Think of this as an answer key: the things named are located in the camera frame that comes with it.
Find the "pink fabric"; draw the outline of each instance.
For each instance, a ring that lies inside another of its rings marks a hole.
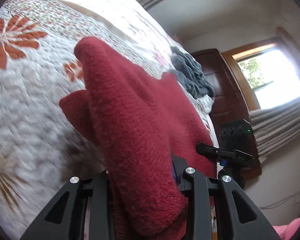
[[[281,240],[289,240],[299,227],[300,227],[300,218],[297,218],[288,225],[274,226],[273,228],[280,236]]]

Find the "bed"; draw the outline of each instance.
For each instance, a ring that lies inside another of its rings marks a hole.
[[[102,153],[58,106],[83,89],[73,54],[96,36],[160,78],[173,68],[173,41],[135,0],[6,0],[0,9],[0,226],[19,239],[73,175],[93,177]],[[218,147],[209,108],[184,90]]]

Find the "gray towel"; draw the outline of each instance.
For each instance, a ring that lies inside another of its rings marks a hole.
[[[182,53],[177,47],[171,47],[171,51],[174,53],[171,56],[171,62],[176,70],[170,70],[170,73],[176,75],[185,90],[194,99],[201,98],[204,95],[214,99],[214,89],[204,76],[201,65],[190,54]]]

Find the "gray curtain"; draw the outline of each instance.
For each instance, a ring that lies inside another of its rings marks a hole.
[[[300,97],[271,109],[250,111],[249,117],[262,163],[300,134]]]

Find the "tree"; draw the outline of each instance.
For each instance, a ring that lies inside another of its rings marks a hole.
[[[266,83],[262,73],[262,66],[256,58],[247,59],[238,64],[252,89]]]

